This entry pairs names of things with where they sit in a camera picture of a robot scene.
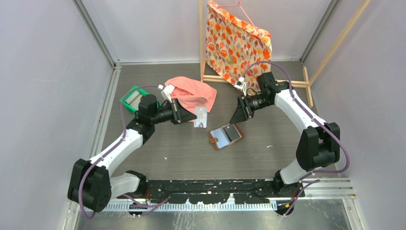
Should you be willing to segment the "white patterned credit card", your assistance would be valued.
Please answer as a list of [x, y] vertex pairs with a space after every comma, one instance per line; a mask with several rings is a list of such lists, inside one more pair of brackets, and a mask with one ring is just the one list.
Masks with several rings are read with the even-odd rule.
[[195, 107], [196, 119], [193, 122], [195, 128], [207, 128], [207, 108], [202, 106]]

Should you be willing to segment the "black credit card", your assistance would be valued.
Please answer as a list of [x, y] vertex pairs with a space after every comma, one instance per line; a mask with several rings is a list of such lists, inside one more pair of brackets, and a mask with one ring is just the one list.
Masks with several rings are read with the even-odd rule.
[[223, 127], [223, 130], [230, 142], [234, 142], [241, 138], [241, 134], [235, 124]]

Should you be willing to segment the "brown leather card holder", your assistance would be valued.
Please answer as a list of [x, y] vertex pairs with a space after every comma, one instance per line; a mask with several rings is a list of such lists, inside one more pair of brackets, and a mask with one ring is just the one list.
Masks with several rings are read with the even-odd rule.
[[227, 125], [221, 126], [220, 128], [217, 128], [217, 129], [214, 129], [211, 131], [208, 131], [209, 142], [214, 147], [215, 150], [220, 150], [227, 146], [230, 146], [245, 137], [245, 135], [243, 134], [243, 132], [239, 128], [239, 126], [237, 124], [235, 124], [235, 126], [237, 127], [237, 129], [239, 130], [239, 132], [241, 134], [241, 138], [234, 142], [230, 142], [223, 130], [223, 127], [225, 127]]

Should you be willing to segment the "green card tray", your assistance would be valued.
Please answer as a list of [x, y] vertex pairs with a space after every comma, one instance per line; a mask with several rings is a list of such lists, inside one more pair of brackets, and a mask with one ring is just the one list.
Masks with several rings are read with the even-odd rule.
[[143, 90], [142, 88], [137, 87], [136, 85], [133, 86], [130, 92], [124, 97], [122, 97], [119, 102], [124, 103], [124, 107], [132, 113], [138, 112], [138, 107], [141, 102], [143, 96], [149, 95], [148, 92]]

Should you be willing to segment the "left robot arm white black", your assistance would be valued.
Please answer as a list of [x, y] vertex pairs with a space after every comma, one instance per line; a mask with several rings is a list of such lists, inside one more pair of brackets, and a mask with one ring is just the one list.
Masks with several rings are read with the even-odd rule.
[[138, 111], [123, 133], [109, 147], [89, 160], [77, 160], [72, 169], [67, 197], [82, 208], [101, 212], [111, 198], [131, 194], [142, 198], [147, 192], [146, 176], [126, 171], [113, 177], [117, 167], [135, 150], [143, 146], [155, 132], [155, 125], [170, 121], [177, 125], [195, 120], [177, 99], [159, 105], [154, 95], [141, 97]]

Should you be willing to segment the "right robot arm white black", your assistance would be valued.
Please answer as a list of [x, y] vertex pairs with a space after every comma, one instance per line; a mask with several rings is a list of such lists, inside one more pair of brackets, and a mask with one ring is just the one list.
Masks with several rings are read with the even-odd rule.
[[300, 133], [296, 158], [287, 167], [275, 173], [271, 187], [278, 196], [287, 196], [300, 178], [314, 169], [322, 169], [339, 161], [340, 147], [337, 139], [340, 129], [336, 123], [327, 123], [290, 91], [289, 82], [277, 82], [271, 72], [257, 77], [260, 92], [253, 96], [239, 96], [231, 124], [253, 118], [256, 110], [275, 105], [293, 122]]

